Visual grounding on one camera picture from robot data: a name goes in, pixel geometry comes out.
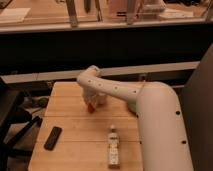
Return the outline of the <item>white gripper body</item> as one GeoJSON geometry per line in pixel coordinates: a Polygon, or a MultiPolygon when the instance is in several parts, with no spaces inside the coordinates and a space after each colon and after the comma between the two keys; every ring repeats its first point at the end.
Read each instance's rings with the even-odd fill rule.
{"type": "Polygon", "coordinates": [[[96,108],[98,106],[98,93],[88,89],[83,90],[83,99],[88,106],[96,108]]]}

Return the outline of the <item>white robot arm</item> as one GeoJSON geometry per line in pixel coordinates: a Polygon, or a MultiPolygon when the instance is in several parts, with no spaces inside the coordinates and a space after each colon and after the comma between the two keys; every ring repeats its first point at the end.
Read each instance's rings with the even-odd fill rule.
{"type": "Polygon", "coordinates": [[[136,104],[143,171],[195,171],[179,98],[169,85],[103,79],[94,65],[77,76],[77,83],[84,97],[104,93],[136,104]]]}

